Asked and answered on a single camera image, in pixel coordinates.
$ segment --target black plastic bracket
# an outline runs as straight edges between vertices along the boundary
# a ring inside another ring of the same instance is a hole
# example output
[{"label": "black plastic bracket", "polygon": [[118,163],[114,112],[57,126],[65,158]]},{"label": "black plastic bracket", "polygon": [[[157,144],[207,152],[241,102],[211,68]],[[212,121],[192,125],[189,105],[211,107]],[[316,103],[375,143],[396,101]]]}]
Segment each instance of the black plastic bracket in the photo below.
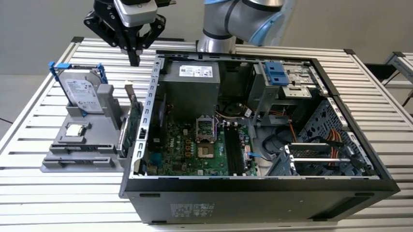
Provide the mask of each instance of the black plastic bracket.
[{"label": "black plastic bracket", "polygon": [[396,57],[406,57],[406,55],[402,54],[402,52],[392,52],[392,54],[394,54]]},{"label": "black plastic bracket", "polygon": [[348,54],[348,55],[355,55],[355,52],[354,52],[352,49],[344,48],[344,49],[343,49],[343,52],[344,52],[346,54]]},{"label": "black plastic bracket", "polygon": [[80,37],[80,36],[74,36],[70,40],[70,43],[81,43],[84,40],[84,37]]}]

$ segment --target gray floor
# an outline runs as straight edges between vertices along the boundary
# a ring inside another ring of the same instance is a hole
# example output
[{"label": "gray floor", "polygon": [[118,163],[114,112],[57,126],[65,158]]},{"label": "gray floor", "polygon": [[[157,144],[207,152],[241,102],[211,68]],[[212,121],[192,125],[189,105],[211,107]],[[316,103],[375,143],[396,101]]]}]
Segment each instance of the gray floor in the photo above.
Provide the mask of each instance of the gray floor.
[{"label": "gray floor", "polygon": [[[14,121],[26,102],[35,92],[45,75],[0,74],[0,118]],[[0,138],[10,124],[0,121]]]}]

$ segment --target slotted metal surface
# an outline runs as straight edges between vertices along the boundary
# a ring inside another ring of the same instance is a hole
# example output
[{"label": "slotted metal surface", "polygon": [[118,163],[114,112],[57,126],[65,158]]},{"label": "slotted metal surface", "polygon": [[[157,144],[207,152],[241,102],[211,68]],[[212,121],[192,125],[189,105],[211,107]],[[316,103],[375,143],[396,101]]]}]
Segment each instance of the slotted metal surface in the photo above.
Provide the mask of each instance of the slotted metal surface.
[{"label": "slotted metal surface", "polygon": [[[72,43],[60,62],[102,63],[114,96],[126,103],[122,81],[144,97],[154,49],[193,51],[193,43],[156,42],[144,51],[141,66],[100,39]],[[37,167],[62,123],[66,100],[47,76],[0,141],[0,227],[5,231],[413,231],[413,126],[402,108],[376,83],[356,56],[342,50],[239,45],[237,54],[316,58],[358,125],[372,144],[400,192],[338,223],[216,224],[146,226],[130,203],[117,197],[121,173],[43,174]]]}]

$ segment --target sticker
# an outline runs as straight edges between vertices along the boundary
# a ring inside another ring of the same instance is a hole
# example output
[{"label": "sticker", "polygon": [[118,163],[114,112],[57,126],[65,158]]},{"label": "sticker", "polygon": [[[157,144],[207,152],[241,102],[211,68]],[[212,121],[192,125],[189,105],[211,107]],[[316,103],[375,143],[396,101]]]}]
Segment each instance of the sticker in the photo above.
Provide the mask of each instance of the sticker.
[{"label": "sticker", "polygon": [[65,84],[76,106],[88,113],[101,112],[93,85],[86,80],[66,79]]},{"label": "sticker", "polygon": [[247,109],[245,112],[244,112],[244,116],[245,116],[245,117],[249,117],[249,116],[251,116],[251,113],[252,113],[252,111],[251,111],[249,109]]},{"label": "sticker", "polygon": [[209,217],[212,216],[215,204],[169,204],[172,216],[180,217]]},{"label": "sticker", "polygon": [[178,76],[212,77],[212,67],[181,65],[178,68]]}]

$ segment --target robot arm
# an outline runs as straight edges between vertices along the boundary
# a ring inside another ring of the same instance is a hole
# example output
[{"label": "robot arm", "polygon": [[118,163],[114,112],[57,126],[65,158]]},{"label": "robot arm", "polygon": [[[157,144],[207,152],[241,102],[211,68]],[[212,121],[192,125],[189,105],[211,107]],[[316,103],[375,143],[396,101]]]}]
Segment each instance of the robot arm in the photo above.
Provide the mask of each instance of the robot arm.
[{"label": "robot arm", "polygon": [[[120,47],[130,66],[138,66],[141,50],[149,47],[165,27],[166,20],[156,14],[157,7],[174,3],[173,0],[94,0],[82,22],[112,47]],[[149,30],[140,36],[144,24],[149,24]]]},{"label": "robot arm", "polygon": [[[128,55],[130,66],[138,66],[138,55],[165,27],[157,7],[174,0],[94,0],[84,25]],[[204,0],[203,36],[196,50],[211,53],[235,52],[235,37],[255,46],[269,43],[283,23],[283,0]],[[144,24],[149,31],[140,36]]]},{"label": "robot arm", "polygon": [[235,52],[235,37],[268,45],[283,23],[283,0],[205,0],[199,52]]}]

